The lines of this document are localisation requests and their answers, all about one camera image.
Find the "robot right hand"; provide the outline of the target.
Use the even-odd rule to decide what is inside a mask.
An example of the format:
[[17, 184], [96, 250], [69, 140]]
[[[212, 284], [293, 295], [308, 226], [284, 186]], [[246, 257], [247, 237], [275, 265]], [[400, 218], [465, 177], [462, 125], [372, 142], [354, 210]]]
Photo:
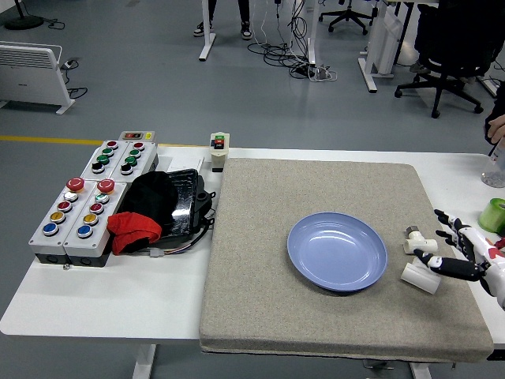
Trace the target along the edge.
[[504, 307], [504, 253], [486, 239], [476, 228], [463, 223], [458, 217], [436, 209], [438, 220], [451, 231], [436, 231], [448, 245], [457, 248], [463, 260], [441, 257], [417, 247], [413, 254], [431, 271], [459, 280], [480, 282], [481, 286], [501, 307]]

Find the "person's right hand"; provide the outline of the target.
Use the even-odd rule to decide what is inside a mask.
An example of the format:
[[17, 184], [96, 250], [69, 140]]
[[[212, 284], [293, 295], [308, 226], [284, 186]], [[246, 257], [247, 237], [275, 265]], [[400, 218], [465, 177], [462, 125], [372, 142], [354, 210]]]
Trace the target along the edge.
[[492, 144], [498, 144], [505, 135], [505, 115], [494, 118], [488, 125], [487, 137]]

